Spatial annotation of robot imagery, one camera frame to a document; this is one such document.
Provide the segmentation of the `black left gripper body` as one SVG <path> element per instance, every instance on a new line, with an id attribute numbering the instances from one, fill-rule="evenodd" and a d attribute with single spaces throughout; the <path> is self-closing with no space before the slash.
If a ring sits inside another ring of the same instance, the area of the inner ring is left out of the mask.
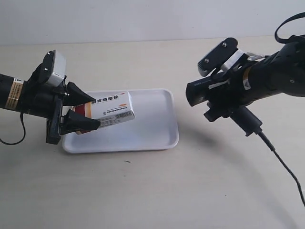
<path id="1" fill-rule="evenodd" d="M 58 144 L 61 139 L 60 112 L 63 105 L 63 95 L 60 93 L 63 92 L 65 80 L 57 87 L 39 84 L 39 76 L 46 72 L 39 64 L 27 81 L 22 95 L 22 112 L 46 118 L 46 143 Z"/>

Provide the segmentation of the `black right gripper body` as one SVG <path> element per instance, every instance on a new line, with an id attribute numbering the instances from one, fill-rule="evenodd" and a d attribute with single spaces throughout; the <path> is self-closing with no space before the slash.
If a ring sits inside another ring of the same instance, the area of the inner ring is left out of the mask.
<path id="1" fill-rule="evenodd" d="M 203 100 L 208 102 L 209 109 L 216 108 L 227 117 L 232 107 L 238 107 L 242 98 L 242 74 L 250 61 L 237 64 L 226 73 L 214 70 L 203 78 Z"/>

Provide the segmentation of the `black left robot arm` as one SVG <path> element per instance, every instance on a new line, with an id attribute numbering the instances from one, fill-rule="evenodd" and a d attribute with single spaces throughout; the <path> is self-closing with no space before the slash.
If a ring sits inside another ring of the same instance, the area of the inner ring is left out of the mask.
<path id="1" fill-rule="evenodd" d="M 56 145 L 62 135 L 77 131 L 97 130 L 100 122 L 85 117 L 72 109 L 62 115 L 65 106 L 78 106 L 95 99 L 75 83 L 65 81 L 58 86 L 41 82 L 46 73 L 39 65 L 27 81 L 2 74 L 0 76 L 0 107 L 46 119 L 46 143 Z"/>

